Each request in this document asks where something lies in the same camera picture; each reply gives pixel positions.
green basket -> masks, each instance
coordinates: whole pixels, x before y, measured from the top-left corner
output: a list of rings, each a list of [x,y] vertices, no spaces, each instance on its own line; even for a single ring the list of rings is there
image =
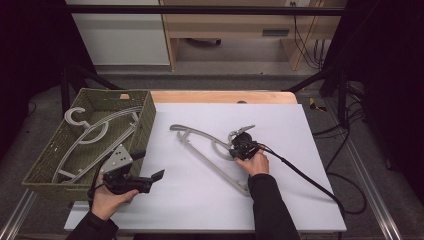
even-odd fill
[[[135,131],[122,144],[130,154],[147,148],[156,115],[156,108],[149,91],[81,89],[71,106],[71,108],[74,107],[82,107],[85,112],[74,112],[72,119],[77,122],[87,121],[90,125],[112,113],[131,107],[142,107]],[[78,173],[79,169],[84,169],[103,153],[133,122],[131,115],[109,121],[106,135],[95,143],[79,144],[69,155],[62,169],[70,173]],[[94,129],[84,140],[96,137],[101,128],[99,126]],[[49,199],[88,200],[87,190],[91,186],[98,164],[75,183],[60,183],[67,180],[67,177],[61,174],[59,174],[59,183],[52,183],[53,175],[61,159],[83,132],[82,126],[70,125],[63,120],[22,185]],[[140,174],[142,163],[143,159],[133,162],[131,168],[133,176]]]

black sleeve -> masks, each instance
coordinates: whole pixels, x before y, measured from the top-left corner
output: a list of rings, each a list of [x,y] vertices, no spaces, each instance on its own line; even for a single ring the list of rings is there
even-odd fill
[[[111,240],[117,231],[112,220],[103,221],[89,211],[66,240]]]
[[[249,178],[253,198],[256,240],[300,240],[275,178],[257,174]]]

white tabletop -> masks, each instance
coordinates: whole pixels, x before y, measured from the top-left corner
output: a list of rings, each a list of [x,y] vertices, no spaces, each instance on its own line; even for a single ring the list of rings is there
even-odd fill
[[[165,169],[149,194],[140,194],[112,217],[126,232],[249,232],[254,230],[252,199],[242,195],[203,159],[183,145],[172,124],[181,124],[227,141],[228,133],[255,124],[253,140],[283,156],[332,192],[324,167],[299,104],[155,104],[157,113],[140,176]],[[233,179],[246,183],[247,174],[233,161],[222,159],[211,142],[190,134],[191,144]],[[299,232],[345,231],[337,204],[267,154],[270,173]],[[65,225],[72,230],[88,211],[76,202]]]

hand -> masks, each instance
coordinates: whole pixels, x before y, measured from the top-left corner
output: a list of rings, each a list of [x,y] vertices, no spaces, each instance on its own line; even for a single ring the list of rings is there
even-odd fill
[[[264,150],[259,149],[250,160],[243,161],[238,157],[235,160],[251,177],[259,173],[269,174],[269,161],[263,153]]]
[[[99,174],[97,181],[101,180],[103,180],[103,175]],[[122,204],[131,201],[137,194],[138,190],[134,189],[122,195],[115,195],[103,185],[97,188],[94,193],[91,212],[100,219],[107,221]]]

white cabinet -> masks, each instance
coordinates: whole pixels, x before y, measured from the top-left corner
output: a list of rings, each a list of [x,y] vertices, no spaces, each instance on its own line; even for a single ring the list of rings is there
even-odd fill
[[[68,4],[159,5],[157,0],[66,0]],[[159,14],[73,14],[94,65],[169,65]]]

